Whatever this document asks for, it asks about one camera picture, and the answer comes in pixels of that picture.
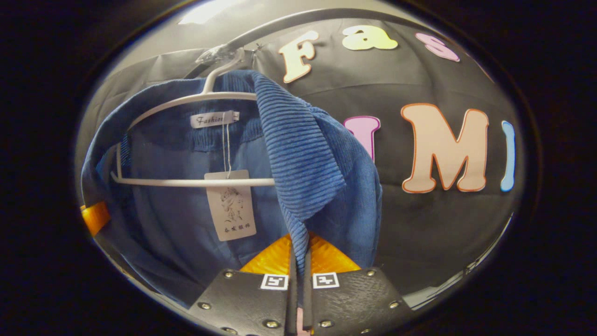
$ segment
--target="white plastic hanger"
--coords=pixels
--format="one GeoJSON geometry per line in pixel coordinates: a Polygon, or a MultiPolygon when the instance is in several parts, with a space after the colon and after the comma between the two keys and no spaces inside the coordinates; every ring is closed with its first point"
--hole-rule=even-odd
{"type": "MultiPolygon", "coordinates": [[[[215,70],[213,70],[205,80],[203,91],[200,94],[193,94],[191,96],[181,97],[178,99],[171,100],[169,102],[158,105],[149,111],[138,116],[129,126],[131,129],[141,120],[163,111],[167,108],[182,105],[192,102],[201,102],[203,100],[216,100],[216,99],[242,99],[242,100],[257,100],[257,95],[254,93],[247,92],[213,92],[214,83],[216,77],[222,75],[234,68],[243,57],[244,53],[242,48],[236,51],[234,59],[215,70]]],[[[193,180],[193,179],[129,179],[122,177],[121,167],[121,144],[116,145],[116,175],[114,172],[110,172],[112,179],[117,183],[132,184],[132,185],[150,185],[155,187],[263,187],[274,185],[273,179],[214,179],[214,180],[193,180]]]]}

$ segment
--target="colorful letter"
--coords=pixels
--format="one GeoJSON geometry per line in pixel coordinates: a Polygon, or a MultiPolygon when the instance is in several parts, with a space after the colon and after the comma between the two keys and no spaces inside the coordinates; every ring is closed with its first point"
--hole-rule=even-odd
{"type": "Polygon", "coordinates": [[[369,156],[375,162],[375,147],[373,145],[373,133],[381,126],[381,122],[376,117],[363,115],[344,120],[346,127],[369,153],[369,156]]]}
{"type": "Polygon", "coordinates": [[[416,33],[415,37],[423,43],[425,43],[425,47],[427,47],[429,51],[436,54],[437,56],[444,59],[453,60],[454,62],[460,61],[458,55],[456,55],[455,52],[446,47],[446,45],[439,39],[423,33],[416,33]]]}
{"type": "Polygon", "coordinates": [[[401,115],[413,125],[414,132],[413,172],[402,183],[404,191],[428,193],[435,189],[436,181],[431,177],[434,159],[444,190],[452,187],[465,162],[466,169],[458,180],[458,190],[479,191],[485,188],[489,126],[485,113],[467,110],[458,139],[435,105],[406,105],[401,115]]]}
{"type": "Polygon", "coordinates": [[[394,49],[398,46],[385,30],[375,26],[353,26],[343,30],[342,34],[347,35],[342,45],[350,50],[394,49]]]}
{"type": "Polygon", "coordinates": [[[516,162],[516,147],[514,146],[514,127],[507,121],[501,122],[501,129],[506,135],[506,172],[501,180],[500,188],[502,191],[510,191],[514,187],[514,164],[516,162]]]}
{"type": "Polygon", "coordinates": [[[309,41],[314,41],[318,38],[319,34],[311,30],[280,48],[278,52],[284,57],[286,65],[284,83],[290,83],[311,71],[311,65],[304,64],[302,57],[306,57],[309,60],[315,57],[315,48],[309,41]]]}

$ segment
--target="letter m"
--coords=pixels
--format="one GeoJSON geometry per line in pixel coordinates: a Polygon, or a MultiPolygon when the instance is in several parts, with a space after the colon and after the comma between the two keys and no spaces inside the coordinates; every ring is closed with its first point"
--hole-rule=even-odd
{"type": "Polygon", "coordinates": [[[414,133],[413,172],[402,183],[404,191],[428,193],[435,189],[436,181],[431,177],[434,160],[444,190],[452,187],[465,163],[464,175],[456,185],[458,190],[479,191],[485,188],[489,126],[485,113],[467,110],[458,139],[435,105],[406,105],[401,115],[413,125],[414,133]]]}

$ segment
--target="hanger hook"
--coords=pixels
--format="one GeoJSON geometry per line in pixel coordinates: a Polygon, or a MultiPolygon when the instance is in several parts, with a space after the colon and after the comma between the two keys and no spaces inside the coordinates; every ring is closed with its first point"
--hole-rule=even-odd
{"type": "Polygon", "coordinates": [[[238,48],[236,50],[234,58],[229,63],[214,69],[209,75],[207,75],[207,79],[205,80],[205,85],[203,86],[203,91],[201,92],[201,94],[212,93],[214,90],[214,83],[216,82],[216,78],[232,70],[232,68],[234,68],[238,63],[240,63],[244,54],[244,49],[242,47],[238,48]]]}

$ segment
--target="hang tag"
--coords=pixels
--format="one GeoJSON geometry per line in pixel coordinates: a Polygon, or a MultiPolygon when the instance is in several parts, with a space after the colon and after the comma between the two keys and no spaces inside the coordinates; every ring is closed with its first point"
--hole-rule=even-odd
{"type": "MultiPolygon", "coordinates": [[[[205,174],[206,180],[226,179],[228,172],[205,174]]],[[[248,170],[233,170],[230,179],[248,179],[248,170]]],[[[252,236],[257,233],[253,215],[251,187],[208,187],[207,201],[221,242],[252,236]]]]}

